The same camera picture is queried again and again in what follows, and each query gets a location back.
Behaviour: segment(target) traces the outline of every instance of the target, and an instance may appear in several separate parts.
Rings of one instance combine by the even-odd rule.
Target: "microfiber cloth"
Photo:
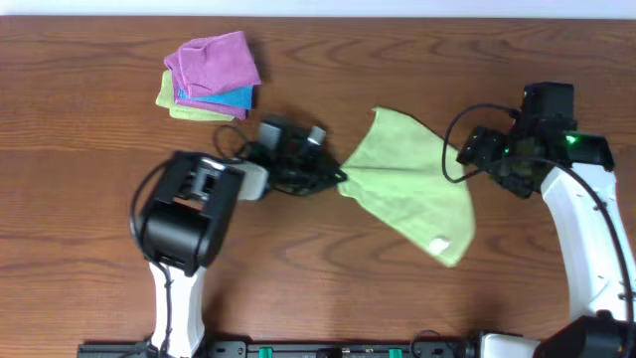
[[[202,97],[260,85],[243,31],[194,39],[164,60],[188,97]]]
[[[465,183],[441,173],[443,141],[408,115],[375,108],[369,133],[341,169],[348,180],[340,194],[358,203],[447,267],[455,266],[475,235]],[[463,174],[447,150],[451,177]]]
[[[169,108],[170,116],[179,119],[190,120],[233,120],[234,117],[227,114],[216,113],[209,110],[192,108],[175,103],[170,71],[163,73],[161,77],[161,90],[155,100],[157,105]]]
[[[190,98],[183,89],[179,89],[180,99],[190,99],[197,101],[204,101],[207,103],[216,103],[234,106],[238,108],[251,109],[251,93],[253,86],[246,86],[240,89],[231,90],[225,93],[219,93],[215,95],[209,95],[205,97]]]
[[[205,103],[205,102],[199,102],[196,100],[191,100],[191,99],[181,99],[179,98],[179,86],[177,85],[177,83],[175,82],[175,76],[174,74],[172,75],[168,75],[168,77],[170,78],[170,82],[166,83],[166,85],[171,85],[172,86],[172,90],[170,91],[170,94],[172,95],[172,100],[176,103],[176,104],[180,104],[182,106],[186,106],[186,107],[190,107],[190,108],[198,108],[201,110],[210,110],[210,111],[214,111],[217,113],[222,113],[222,114],[228,114],[231,116],[234,116],[238,119],[246,119],[247,118],[247,110],[243,109],[243,108],[237,108],[237,107],[232,107],[232,106],[227,106],[227,105],[222,105],[222,104],[215,104],[215,103]]]

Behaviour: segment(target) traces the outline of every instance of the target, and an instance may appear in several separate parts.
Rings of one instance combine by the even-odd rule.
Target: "green led light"
[[[578,138],[573,135],[566,135],[565,141],[567,142],[567,144],[575,144],[578,141]]]

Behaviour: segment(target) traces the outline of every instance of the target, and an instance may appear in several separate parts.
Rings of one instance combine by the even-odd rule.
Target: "light green towel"
[[[157,105],[170,109],[170,116],[177,119],[189,119],[200,121],[222,120],[228,121],[234,118],[231,115],[216,113],[210,110],[192,108],[175,103],[174,88],[172,87],[172,73],[167,70],[161,77],[161,90],[155,100]]]
[[[375,108],[369,133],[342,169],[338,185],[367,211],[409,238],[448,267],[457,265],[475,235],[465,183],[451,184],[441,173],[443,140],[408,115]],[[448,148],[451,177],[463,174]]]

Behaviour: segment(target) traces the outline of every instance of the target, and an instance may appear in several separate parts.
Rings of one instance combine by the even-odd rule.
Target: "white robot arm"
[[[321,128],[306,131],[271,116],[261,124],[258,142],[244,144],[253,162],[178,152],[164,164],[139,219],[131,224],[155,280],[157,319],[150,351],[171,357],[197,353],[205,331],[204,275],[221,249],[236,201],[258,200],[272,187],[310,195],[346,179],[321,147],[324,137]],[[194,207],[183,203],[191,200]]]
[[[574,163],[572,170],[606,203],[632,280],[636,268],[616,202],[616,177],[600,165]],[[571,176],[554,168],[541,192],[555,220],[567,283],[569,318],[611,312],[627,319],[625,287],[607,224],[589,194]],[[487,334],[481,342],[481,358],[533,358],[540,341],[504,334]]]

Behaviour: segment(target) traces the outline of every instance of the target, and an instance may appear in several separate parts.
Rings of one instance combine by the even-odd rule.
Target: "wood grain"
[[[0,357],[72,356],[85,340],[154,327],[153,283],[127,203],[175,149],[212,151],[215,125],[154,104],[163,57],[247,32],[269,112],[329,128],[344,160],[369,110],[437,133],[463,107],[519,105],[524,84],[576,85],[580,129],[609,139],[628,235],[636,225],[636,24],[537,20],[0,18]],[[505,126],[482,111],[457,126]],[[407,340],[419,329],[546,337],[567,320],[554,224],[541,198],[470,182],[477,237],[442,268],[335,191],[241,203],[206,282],[211,330],[254,339]]]

